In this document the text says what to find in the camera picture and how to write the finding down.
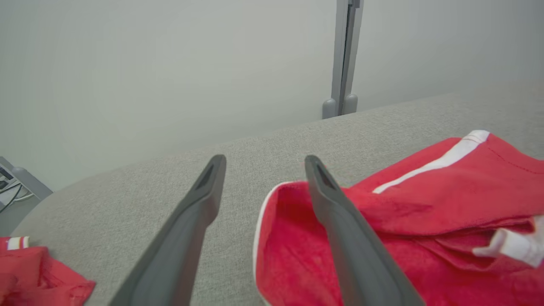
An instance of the white wall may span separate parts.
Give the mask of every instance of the white wall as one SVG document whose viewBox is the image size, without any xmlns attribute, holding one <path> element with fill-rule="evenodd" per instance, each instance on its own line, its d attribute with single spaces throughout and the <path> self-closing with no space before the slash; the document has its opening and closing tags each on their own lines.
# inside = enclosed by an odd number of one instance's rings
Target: white wall
<svg viewBox="0 0 544 306">
<path fill-rule="evenodd" d="M 358 111 L 544 76 L 542 0 L 365 0 Z"/>
<path fill-rule="evenodd" d="M 53 190 L 321 118 L 335 0 L 0 2 L 0 155 Z"/>
</svg>

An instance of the gray bracket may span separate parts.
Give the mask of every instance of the gray bracket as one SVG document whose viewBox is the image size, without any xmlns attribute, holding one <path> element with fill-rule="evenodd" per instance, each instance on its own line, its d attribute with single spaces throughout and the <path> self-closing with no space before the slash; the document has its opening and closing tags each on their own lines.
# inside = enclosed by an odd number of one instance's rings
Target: gray bracket
<svg viewBox="0 0 544 306">
<path fill-rule="evenodd" d="M 350 94 L 361 30 L 362 4 L 361 0 L 336 2 L 332 89 L 331 98 L 323 102 L 323 119 L 357 111 L 357 96 Z"/>
<path fill-rule="evenodd" d="M 34 193 L 34 196 L 40 199 L 40 201 L 53 193 L 51 189 L 47 188 L 44 183 L 40 182 L 26 169 L 13 167 L 13 165 L 2 156 L 0 156 L 0 166 L 18 179 L 19 182 L 21 182 L 21 184 L 30 192 Z"/>
</svg>

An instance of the red cloth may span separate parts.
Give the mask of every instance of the red cloth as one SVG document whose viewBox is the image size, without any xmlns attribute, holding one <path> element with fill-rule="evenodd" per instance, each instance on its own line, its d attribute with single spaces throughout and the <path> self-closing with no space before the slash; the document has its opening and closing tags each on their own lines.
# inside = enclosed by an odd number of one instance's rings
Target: red cloth
<svg viewBox="0 0 544 306">
<path fill-rule="evenodd" d="M 95 283 L 54 260 L 46 247 L 21 242 L 7 250 L 9 239 L 0 238 L 0 305 L 75 306 L 91 295 Z"/>
<path fill-rule="evenodd" d="M 344 191 L 428 305 L 544 305 L 540 261 L 535 268 L 473 251 L 488 246 L 499 228 L 535 230 L 533 216 L 544 215 L 544 162 L 492 134 L 480 136 L 446 139 Z M 464 155 L 453 163 L 378 191 L 434 161 L 451 159 L 458 144 L 470 141 L 477 146 L 469 152 L 461 148 Z M 306 182 L 283 184 L 269 194 L 255 242 L 255 279 L 268 303 L 342 304 L 326 232 L 313 213 Z"/>
</svg>

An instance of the gray fabric surface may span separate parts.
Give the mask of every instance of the gray fabric surface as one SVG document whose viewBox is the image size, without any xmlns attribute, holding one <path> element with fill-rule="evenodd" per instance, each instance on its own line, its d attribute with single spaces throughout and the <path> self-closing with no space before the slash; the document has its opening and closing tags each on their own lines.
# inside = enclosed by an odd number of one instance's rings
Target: gray fabric surface
<svg viewBox="0 0 544 306">
<path fill-rule="evenodd" d="M 103 305 L 208 159 L 225 154 L 221 207 L 206 233 L 192 303 L 260 304 L 251 269 L 259 208 L 279 182 L 305 178 L 307 154 L 319 156 L 343 186 L 475 129 L 543 159 L 542 84 L 441 95 L 134 164 L 54 193 L 13 235 L 29 235 L 31 245 L 48 246 L 55 258 L 95 280 L 87 305 Z"/>
</svg>

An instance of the cable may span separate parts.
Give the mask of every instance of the cable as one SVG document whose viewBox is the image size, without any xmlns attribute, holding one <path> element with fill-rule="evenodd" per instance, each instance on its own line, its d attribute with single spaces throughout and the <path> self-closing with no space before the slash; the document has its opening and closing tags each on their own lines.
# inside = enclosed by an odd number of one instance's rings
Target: cable
<svg viewBox="0 0 544 306">
<path fill-rule="evenodd" d="M 19 201 L 24 201 L 26 199 L 30 199 L 31 197 L 34 196 L 34 193 L 31 193 L 31 194 L 27 194 L 25 195 L 24 197 L 20 197 L 18 199 L 13 199 L 13 202 L 19 202 Z"/>
<path fill-rule="evenodd" d="M 2 193 L 6 192 L 6 191 L 8 191 L 8 190 L 10 190 L 10 189 L 15 188 L 15 187 L 19 187 L 19 190 L 17 190 L 17 193 L 15 193 L 15 196 L 11 199 L 11 201 L 9 201 L 9 203 L 8 203 L 6 206 L 4 206 L 2 209 L 0 209 L 0 213 L 2 213 L 6 208 L 8 208 L 8 207 L 11 205 L 11 203 L 13 203 L 13 200 L 15 200 L 15 198 L 17 198 L 17 195 L 19 195 L 19 192 L 20 192 L 21 189 L 23 188 L 23 185 L 21 185 L 21 184 L 19 183 L 19 184 L 17 184 L 17 185 L 11 186 L 11 187 L 9 187 L 8 189 L 6 189 L 6 190 L 0 192 L 0 194 L 2 194 Z"/>
</svg>

